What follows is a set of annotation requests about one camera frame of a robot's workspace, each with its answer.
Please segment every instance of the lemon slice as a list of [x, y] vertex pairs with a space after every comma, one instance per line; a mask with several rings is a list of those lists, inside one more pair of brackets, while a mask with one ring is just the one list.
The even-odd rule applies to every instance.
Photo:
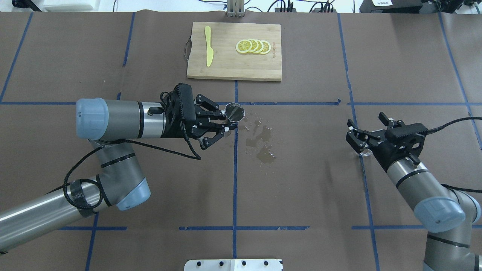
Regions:
[[261, 41], [263, 44], [263, 49], [259, 52], [259, 54], [267, 54], [271, 51], [271, 43], [267, 41]]
[[249, 50], [250, 53], [253, 53], [254, 51], [257, 51], [259, 49], [259, 44], [256, 42], [257, 40], [255, 39], [249, 39], [251, 41], [251, 49]]
[[236, 51], [241, 54], [245, 54], [251, 50], [253, 43], [250, 40], [240, 40], [236, 44]]
[[258, 48], [258, 50], [254, 51], [253, 54], [259, 54], [260, 52], [263, 51], [263, 48], [265, 47], [264, 44], [260, 40], [256, 40], [256, 43], [258, 43], [259, 48]]

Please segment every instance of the wooden cutting board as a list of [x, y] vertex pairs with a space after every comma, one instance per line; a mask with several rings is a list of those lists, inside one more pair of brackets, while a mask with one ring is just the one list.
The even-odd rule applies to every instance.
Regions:
[[[204, 27], [211, 27], [214, 58], [206, 66]], [[236, 44], [244, 39], [271, 43], [268, 54], [240, 54]], [[281, 81], [281, 26], [268, 24], [208, 23], [192, 24], [192, 48], [187, 64], [187, 77], [196, 79]]]

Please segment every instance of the metal bracket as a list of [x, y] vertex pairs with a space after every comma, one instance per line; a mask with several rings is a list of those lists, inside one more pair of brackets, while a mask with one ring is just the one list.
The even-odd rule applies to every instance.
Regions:
[[226, 14], [228, 17], [244, 17], [244, 0], [228, 0]]
[[282, 271], [280, 259], [189, 260], [184, 271]]

